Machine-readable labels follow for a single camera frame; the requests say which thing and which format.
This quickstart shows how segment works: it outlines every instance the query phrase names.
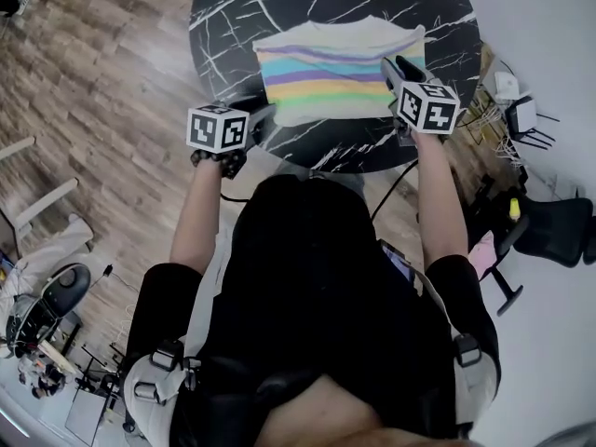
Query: green stripe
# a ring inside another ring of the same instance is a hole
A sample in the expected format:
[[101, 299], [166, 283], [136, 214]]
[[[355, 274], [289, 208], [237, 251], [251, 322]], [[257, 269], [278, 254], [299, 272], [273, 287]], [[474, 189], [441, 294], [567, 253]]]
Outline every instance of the green stripe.
[[362, 94], [362, 93], [337, 93], [337, 94], [313, 94], [310, 96], [299, 96], [296, 98], [271, 98], [270, 102], [279, 106], [298, 106], [300, 104], [324, 104], [336, 100], [374, 100], [386, 102], [389, 105], [393, 100], [391, 94]]

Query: white chair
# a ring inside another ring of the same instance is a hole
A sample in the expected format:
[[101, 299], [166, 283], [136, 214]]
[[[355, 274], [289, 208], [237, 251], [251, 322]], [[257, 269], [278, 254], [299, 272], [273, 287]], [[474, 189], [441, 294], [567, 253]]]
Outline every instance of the white chair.
[[[0, 149], [0, 161], [6, 159], [13, 154], [18, 153], [22, 149], [25, 149], [29, 146], [35, 144], [35, 137], [29, 137], [23, 139], [22, 141], [16, 142], [9, 147], [5, 147], [4, 149]], [[37, 200], [32, 206], [25, 209], [23, 212], [18, 214], [14, 219], [11, 219], [10, 222], [13, 225], [15, 230], [15, 238], [17, 242], [17, 251], [20, 256], [19, 250], [19, 240], [26, 236], [31, 231], [31, 224], [30, 221], [39, 215], [43, 210], [47, 209], [50, 205], [54, 202], [58, 201], [62, 197], [66, 196], [70, 191], [75, 189], [78, 186], [78, 180], [73, 178], [66, 183], [63, 183], [60, 187], [55, 188], [49, 194], [46, 194], [39, 200]]]

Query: light strip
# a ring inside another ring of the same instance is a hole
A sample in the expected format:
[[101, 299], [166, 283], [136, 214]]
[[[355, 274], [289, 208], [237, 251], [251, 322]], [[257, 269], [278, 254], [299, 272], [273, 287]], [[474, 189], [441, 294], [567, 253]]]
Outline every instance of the light strip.
[[25, 432], [20, 426], [19, 424], [17, 424], [15, 421], [12, 420], [12, 418], [10, 417], [10, 415], [8, 415], [7, 413], [5, 413], [3, 411], [3, 409], [0, 407], [0, 414], [2, 414], [7, 421], [12, 424], [23, 436], [25, 436], [27, 439], [30, 438], [29, 434], [27, 434], [27, 432]]

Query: black marble table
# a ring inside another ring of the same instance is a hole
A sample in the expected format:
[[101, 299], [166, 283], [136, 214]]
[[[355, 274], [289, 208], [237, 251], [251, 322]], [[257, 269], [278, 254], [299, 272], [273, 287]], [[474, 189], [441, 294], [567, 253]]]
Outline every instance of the black marble table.
[[[459, 94], [462, 112], [479, 80], [481, 40], [469, 0], [194, 0], [190, 43], [201, 83], [214, 100], [260, 95], [252, 40], [311, 20], [344, 23], [369, 15], [427, 29], [427, 69]], [[390, 169], [417, 157], [399, 147], [390, 118], [327, 119], [293, 128], [268, 121], [260, 145], [292, 163], [339, 172]]]

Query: strap buckle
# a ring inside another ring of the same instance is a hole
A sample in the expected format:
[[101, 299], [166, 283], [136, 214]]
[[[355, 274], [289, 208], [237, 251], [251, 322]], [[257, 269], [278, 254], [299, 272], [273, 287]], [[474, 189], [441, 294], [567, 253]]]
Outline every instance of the strap buckle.
[[481, 347], [471, 334], [460, 334], [454, 339], [455, 357], [462, 368], [478, 364], [482, 359]]
[[149, 358], [149, 362], [159, 369], [171, 373], [183, 356], [184, 345], [180, 340], [162, 341]]
[[166, 402], [159, 398], [155, 384], [138, 382], [134, 385], [134, 396], [144, 402], [153, 402], [162, 406], [166, 405]]
[[183, 370], [186, 372], [186, 377], [184, 378], [184, 386], [191, 392], [196, 389], [196, 385], [198, 384], [196, 375], [198, 372], [198, 368], [200, 367], [201, 361], [197, 358], [183, 359]]

